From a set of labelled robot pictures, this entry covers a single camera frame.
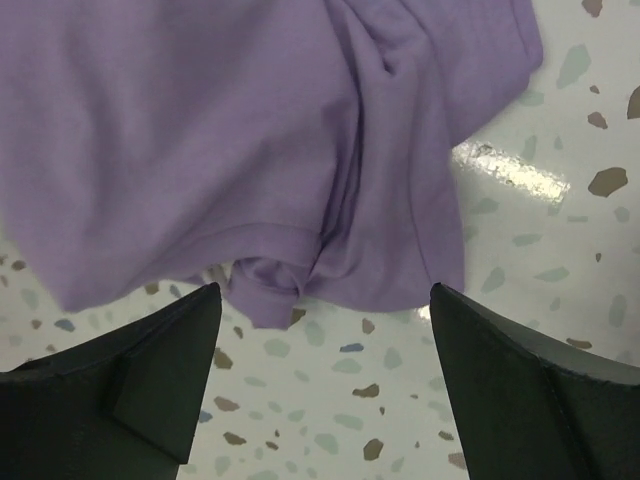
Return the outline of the purple t shirt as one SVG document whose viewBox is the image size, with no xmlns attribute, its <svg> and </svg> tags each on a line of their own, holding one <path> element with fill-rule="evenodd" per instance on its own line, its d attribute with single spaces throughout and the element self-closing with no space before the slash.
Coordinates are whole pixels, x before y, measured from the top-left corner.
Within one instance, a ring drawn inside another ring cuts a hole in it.
<svg viewBox="0 0 640 480">
<path fill-rule="evenodd" d="M 542 59 L 529 1 L 5 1 L 1 224 L 69 312 L 223 265 L 258 328 L 418 308 Z"/>
</svg>

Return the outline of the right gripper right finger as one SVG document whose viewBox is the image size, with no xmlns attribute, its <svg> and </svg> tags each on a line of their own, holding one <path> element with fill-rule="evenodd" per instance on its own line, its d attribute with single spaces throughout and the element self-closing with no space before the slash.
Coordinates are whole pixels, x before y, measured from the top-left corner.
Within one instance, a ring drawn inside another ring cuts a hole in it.
<svg viewBox="0 0 640 480">
<path fill-rule="evenodd" d="M 470 478 L 636 479 L 639 370 L 436 284 L 434 340 Z"/>
</svg>

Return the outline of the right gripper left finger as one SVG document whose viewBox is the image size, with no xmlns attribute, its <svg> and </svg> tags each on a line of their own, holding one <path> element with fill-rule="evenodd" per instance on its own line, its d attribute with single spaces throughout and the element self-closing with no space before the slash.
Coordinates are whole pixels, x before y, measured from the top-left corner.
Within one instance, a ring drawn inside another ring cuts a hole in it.
<svg viewBox="0 0 640 480">
<path fill-rule="evenodd" d="M 212 283 L 2 373 L 2 478 L 176 478 L 189 461 L 221 315 Z"/>
</svg>

